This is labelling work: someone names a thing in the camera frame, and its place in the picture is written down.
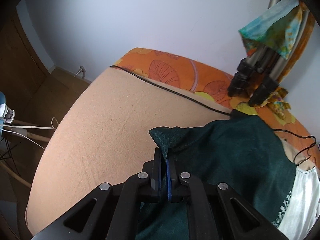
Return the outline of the wooden wardrobe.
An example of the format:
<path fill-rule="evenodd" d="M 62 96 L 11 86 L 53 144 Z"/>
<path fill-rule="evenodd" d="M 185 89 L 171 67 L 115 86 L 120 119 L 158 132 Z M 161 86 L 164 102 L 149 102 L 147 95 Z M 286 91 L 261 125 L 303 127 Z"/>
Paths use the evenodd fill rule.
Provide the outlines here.
<path fill-rule="evenodd" d="M 1 29 L 1 91 L 10 99 L 28 101 L 48 76 L 14 10 Z"/>

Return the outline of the blue white bedside device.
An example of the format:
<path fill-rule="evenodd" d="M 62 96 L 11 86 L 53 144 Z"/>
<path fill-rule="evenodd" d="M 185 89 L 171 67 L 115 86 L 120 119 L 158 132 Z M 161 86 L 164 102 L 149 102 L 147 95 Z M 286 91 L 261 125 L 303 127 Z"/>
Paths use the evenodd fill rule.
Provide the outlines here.
<path fill-rule="evenodd" d="M 0 92 L 0 105 L 0 123 L 2 128 L 4 124 L 12 124 L 15 118 L 15 111 L 8 107 L 6 97 L 2 92 Z"/>

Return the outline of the colourful cloth on tripod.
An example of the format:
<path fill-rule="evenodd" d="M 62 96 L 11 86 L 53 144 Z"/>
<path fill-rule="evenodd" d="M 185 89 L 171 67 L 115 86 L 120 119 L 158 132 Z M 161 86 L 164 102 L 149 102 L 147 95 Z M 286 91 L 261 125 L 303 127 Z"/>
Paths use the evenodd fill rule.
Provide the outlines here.
<path fill-rule="evenodd" d="M 297 40 L 305 7 L 300 0 L 280 0 L 239 30 L 247 56 L 260 45 L 288 59 Z"/>

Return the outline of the orange floral bedsheet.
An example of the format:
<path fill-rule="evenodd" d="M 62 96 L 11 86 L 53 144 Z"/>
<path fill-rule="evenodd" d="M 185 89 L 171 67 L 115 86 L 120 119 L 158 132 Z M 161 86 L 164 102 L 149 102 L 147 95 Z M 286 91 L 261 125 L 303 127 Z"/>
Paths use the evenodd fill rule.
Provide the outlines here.
<path fill-rule="evenodd" d="M 250 107 L 248 99 L 243 96 L 229 97 L 227 88 L 233 77 L 228 73 L 186 57 L 145 48 L 132 49 L 115 65 L 166 85 L 188 90 L 226 108 L 258 115 L 270 127 L 283 129 L 284 132 L 278 135 L 300 151 L 302 157 L 319 166 L 318 147 L 313 146 L 306 151 L 306 147 L 313 143 L 312 139 L 306 138 L 309 135 L 307 129 L 288 110 L 284 111 L 285 117 L 282 119 L 268 106 Z"/>

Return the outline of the beige blanket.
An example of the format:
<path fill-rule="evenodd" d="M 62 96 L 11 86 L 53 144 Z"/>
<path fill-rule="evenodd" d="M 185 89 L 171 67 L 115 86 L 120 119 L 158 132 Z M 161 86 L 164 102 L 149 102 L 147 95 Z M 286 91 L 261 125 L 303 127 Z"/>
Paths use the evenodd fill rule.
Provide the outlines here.
<path fill-rule="evenodd" d="M 108 68 L 80 95 L 37 167 L 25 221 L 32 235 L 103 182 L 127 180 L 153 158 L 155 127 L 199 127 L 228 119 L 218 103 Z"/>

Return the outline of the green and white patterned garment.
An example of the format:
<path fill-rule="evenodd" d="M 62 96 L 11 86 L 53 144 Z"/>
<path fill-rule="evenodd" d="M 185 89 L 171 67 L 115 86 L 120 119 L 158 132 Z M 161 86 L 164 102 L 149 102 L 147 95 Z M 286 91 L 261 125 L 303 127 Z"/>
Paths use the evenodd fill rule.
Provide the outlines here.
<path fill-rule="evenodd" d="M 304 239 L 319 218 L 316 168 L 304 170 L 290 161 L 293 148 L 258 116 L 149 133 L 179 171 L 204 184 L 226 183 L 288 239 Z"/>

